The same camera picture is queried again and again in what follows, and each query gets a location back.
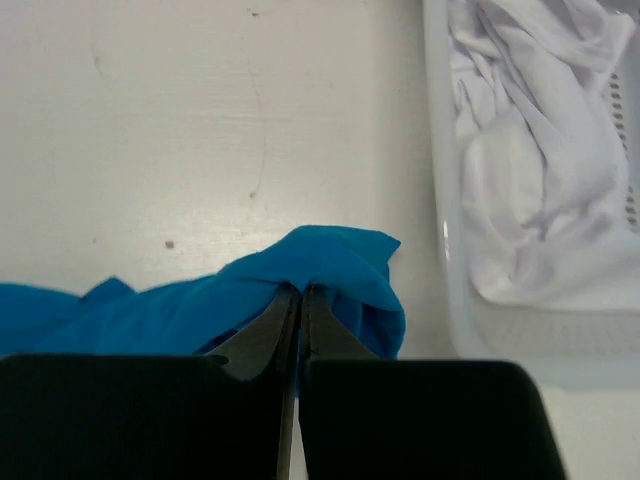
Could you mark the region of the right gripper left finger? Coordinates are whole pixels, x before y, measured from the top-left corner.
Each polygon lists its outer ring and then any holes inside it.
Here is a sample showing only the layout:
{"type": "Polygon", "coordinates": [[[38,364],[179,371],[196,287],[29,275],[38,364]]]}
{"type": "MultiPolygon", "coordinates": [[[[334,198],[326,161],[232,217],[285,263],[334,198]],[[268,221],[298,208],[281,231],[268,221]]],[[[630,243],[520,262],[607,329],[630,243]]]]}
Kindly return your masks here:
{"type": "Polygon", "coordinates": [[[5,479],[285,479],[299,292],[199,355],[9,355],[5,479]]]}

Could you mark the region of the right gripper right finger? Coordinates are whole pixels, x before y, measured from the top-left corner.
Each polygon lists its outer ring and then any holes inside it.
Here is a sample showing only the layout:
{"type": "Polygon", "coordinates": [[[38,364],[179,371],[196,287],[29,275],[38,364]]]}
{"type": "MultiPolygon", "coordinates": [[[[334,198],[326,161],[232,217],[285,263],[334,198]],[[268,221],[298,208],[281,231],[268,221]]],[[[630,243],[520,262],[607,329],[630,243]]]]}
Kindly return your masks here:
{"type": "Polygon", "coordinates": [[[541,399],[519,365],[383,360],[301,302],[299,423],[312,479],[562,479],[541,399]]]}

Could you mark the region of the blue t shirt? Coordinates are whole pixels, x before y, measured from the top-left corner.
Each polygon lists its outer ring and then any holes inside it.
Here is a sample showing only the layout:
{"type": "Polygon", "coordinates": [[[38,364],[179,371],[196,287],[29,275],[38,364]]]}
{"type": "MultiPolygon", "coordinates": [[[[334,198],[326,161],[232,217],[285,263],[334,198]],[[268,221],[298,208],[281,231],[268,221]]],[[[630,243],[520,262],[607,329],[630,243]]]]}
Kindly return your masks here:
{"type": "Polygon", "coordinates": [[[285,284],[326,290],[336,317],[375,355],[406,332],[389,263],[401,243],[374,230],[302,226],[217,273],[136,291],[116,277],[83,295],[1,286],[1,352],[196,354],[244,329],[285,284]]]}

